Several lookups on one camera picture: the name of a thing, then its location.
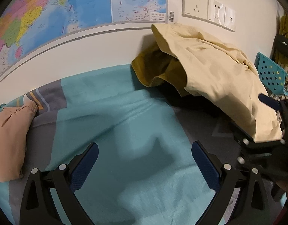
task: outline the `light switch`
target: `light switch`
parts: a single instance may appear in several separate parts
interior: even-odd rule
[[[236,12],[229,8],[229,7],[226,7],[225,8],[225,19],[224,19],[224,27],[225,28],[228,28],[232,31],[235,31],[235,28],[236,28],[236,16],[235,16]]]

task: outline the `colorful political map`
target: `colorful political map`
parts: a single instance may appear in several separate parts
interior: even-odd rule
[[[0,76],[31,51],[108,23],[166,20],[167,0],[13,0],[0,18]]]

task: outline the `beige cloth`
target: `beige cloth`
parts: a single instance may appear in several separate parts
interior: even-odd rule
[[[152,31],[161,51],[180,61],[187,92],[209,99],[255,142],[282,138],[275,111],[258,99],[267,92],[257,70],[241,50],[192,26],[154,24]]]
[[[0,112],[0,182],[21,177],[27,132],[38,107],[33,101]]]

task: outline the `blue plastic basket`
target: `blue plastic basket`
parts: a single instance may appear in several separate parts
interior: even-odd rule
[[[281,66],[260,52],[256,55],[256,65],[258,65],[259,79],[264,86],[270,89],[274,95],[288,96],[288,91],[284,87],[287,73]]]

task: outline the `pink folded cloth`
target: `pink folded cloth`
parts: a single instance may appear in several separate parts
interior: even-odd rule
[[[0,112],[0,182],[21,178],[27,132],[38,110],[33,101]]]

